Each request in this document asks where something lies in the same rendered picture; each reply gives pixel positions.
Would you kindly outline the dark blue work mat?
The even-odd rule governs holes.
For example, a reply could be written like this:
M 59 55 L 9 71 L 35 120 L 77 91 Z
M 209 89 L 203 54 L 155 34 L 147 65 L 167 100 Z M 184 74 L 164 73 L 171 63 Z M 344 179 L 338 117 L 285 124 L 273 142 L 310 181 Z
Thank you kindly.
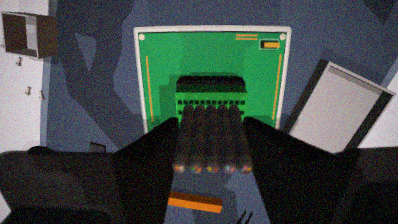
M 385 89 L 398 72 L 398 0 L 49 0 L 58 55 L 43 59 L 40 146 L 115 153 L 145 135 L 133 29 L 163 25 L 292 28 L 278 130 L 320 59 Z M 251 171 L 174 171 L 171 191 L 221 199 L 220 213 L 167 205 L 164 224 L 270 224 Z

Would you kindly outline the green power plug with dark wires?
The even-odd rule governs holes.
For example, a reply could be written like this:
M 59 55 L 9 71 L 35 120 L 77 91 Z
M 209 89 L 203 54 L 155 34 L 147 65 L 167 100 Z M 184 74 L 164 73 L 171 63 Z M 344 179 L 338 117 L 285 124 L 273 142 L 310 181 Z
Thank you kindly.
M 253 169 L 243 126 L 248 92 L 244 85 L 179 85 L 176 116 L 180 123 L 172 168 L 199 173 L 221 169 L 242 174 Z

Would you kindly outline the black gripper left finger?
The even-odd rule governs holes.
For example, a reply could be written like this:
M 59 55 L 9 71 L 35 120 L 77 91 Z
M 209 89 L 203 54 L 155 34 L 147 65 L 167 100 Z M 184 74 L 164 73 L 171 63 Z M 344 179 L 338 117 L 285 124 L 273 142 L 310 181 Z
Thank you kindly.
M 178 132 L 170 117 L 115 153 L 0 153 L 0 193 L 10 210 L 103 210 L 112 224 L 164 224 Z

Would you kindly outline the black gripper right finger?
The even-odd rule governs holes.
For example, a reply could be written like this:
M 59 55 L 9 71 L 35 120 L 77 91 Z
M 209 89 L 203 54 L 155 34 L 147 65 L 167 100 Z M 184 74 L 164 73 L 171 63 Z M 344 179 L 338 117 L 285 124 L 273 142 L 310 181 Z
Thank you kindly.
M 243 126 L 270 224 L 342 224 L 361 186 L 398 181 L 398 147 L 330 153 L 253 117 Z

